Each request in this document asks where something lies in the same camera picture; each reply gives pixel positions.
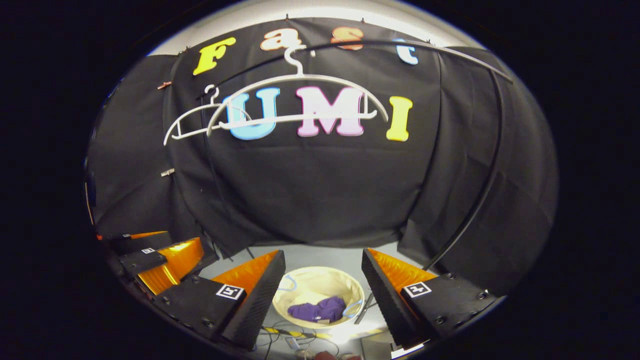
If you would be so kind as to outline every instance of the pink letter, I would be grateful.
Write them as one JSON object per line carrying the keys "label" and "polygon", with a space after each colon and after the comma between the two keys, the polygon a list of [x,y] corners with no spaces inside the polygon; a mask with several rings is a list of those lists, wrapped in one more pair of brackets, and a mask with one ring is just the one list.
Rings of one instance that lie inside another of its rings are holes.
{"label": "pink letter", "polygon": [[[318,117],[315,119],[320,121],[324,133],[330,134],[335,122],[340,118],[340,125],[338,125],[336,131],[342,136],[360,136],[364,133],[364,129],[360,125],[360,118],[357,117],[360,112],[360,98],[363,94],[362,91],[355,88],[344,88],[338,94],[333,105],[331,105],[322,90],[317,86],[307,86],[296,91],[296,95],[302,98],[302,112],[305,115],[338,114],[336,117]],[[315,119],[302,120],[302,126],[298,128],[298,135],[304,137],[318,135]]]}

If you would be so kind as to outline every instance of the laundry basket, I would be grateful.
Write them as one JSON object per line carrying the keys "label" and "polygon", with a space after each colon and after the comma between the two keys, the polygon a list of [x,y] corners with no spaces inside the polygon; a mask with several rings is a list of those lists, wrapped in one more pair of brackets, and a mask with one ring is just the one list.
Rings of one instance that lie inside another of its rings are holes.
{"label": "laundry basket", "polygon": [[[340,320],[329,324],[296,319],[287,311],[292,305],[306,302],[316,305],[334,296],[341,297],[347,308]],[[300,268],[285,274],[273,297],[273,307],[280,316],[296,325],[311,329],[328,329],[355,321],[355,316],[362,310],[363,302],[364,291],[356,279],[346,272],[325,266]]]}

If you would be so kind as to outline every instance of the purple garment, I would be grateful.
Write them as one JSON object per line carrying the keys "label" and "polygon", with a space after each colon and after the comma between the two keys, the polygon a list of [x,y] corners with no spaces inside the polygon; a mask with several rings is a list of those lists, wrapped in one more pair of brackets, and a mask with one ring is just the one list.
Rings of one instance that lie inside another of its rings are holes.
{"label": "purple garment", "polygon": [[342,313],[346,308],[344,300],[334,296],[320,301],[318,305],[312,305],[308,302],[293,305],[289,307],[287,312],[296,319],[308,322],[318,322],[318,320],[326,319],[329,319],[329,322],[334,322],[342,318]]}

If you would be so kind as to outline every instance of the yellow letter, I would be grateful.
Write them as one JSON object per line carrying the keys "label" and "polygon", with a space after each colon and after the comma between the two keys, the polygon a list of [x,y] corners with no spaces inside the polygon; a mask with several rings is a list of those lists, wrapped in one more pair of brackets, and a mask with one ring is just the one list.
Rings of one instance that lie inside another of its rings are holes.
{"label": "yellow letter", "polygon": [[302,40],[298,39],[298,30],[296,29],[273,30],[264,34],[264,38],[266,40],[260,44],[260,48],[265,51],[302,44]]}
{"label": "yellow letter", "polygon": [[193,71],[193,74],[202,74],[205,71],[215,68],[218,63],[213,61],[213,59],[220,59],[225,55],[225,51],[227,51],[226,45],[231,46],[235,43],[236,38],[226,38],[200,49],[200,61],[198,62],[198,67]]}
{"label": "yellow letter", "polygon": [[409,138],[406,130],[406,118],[409,109],[413,107],[413,102],[405,97],[392,96],[389,103],[394,108],[394,114],[391,117],[391,128],[387,130],[387,138],[389,140],[403,142]]}

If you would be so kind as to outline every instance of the orange letter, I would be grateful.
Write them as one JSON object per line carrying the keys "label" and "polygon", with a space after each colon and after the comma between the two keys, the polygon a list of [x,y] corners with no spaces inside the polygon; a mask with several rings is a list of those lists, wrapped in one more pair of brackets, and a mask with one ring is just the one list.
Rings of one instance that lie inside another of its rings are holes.
{"label": "orange letter", "polygon": [[231,46],[235,43],[236,38],[226,38],[222,41],[216,42],[215,44],[211,44],[200,49],[200,61],[198,62],[198,67],[193,71],[193,74],[198,75],[215,68],[218,63],[213,61],[213,59],[220,59],[225,55],[227,46]]}
{"label": "orange letter", "polygon": [[302,44],[302,40],[298,39],[298,30],[296,29],[273,30],[264,34],[264,38],[266,40],[260,44],[260,48],[265,51]]}
{"label": "orange letter", "polygon": [[[346,26],[341,26],[339,28],[335,28],[333,29],[333,38],[331,38],[331,43],[335,44],[337,42],[343,42],[343,41],[356,41],[356,40],[361,40],[362,37],[364,36],[364,33],[362,32],[362,30],[358,29],[358,28],[348,28]],[[360,50],[362,49],[362,45],[345,45],[345,46],[338,46],[341,49],[347,49],[347,50]]]}

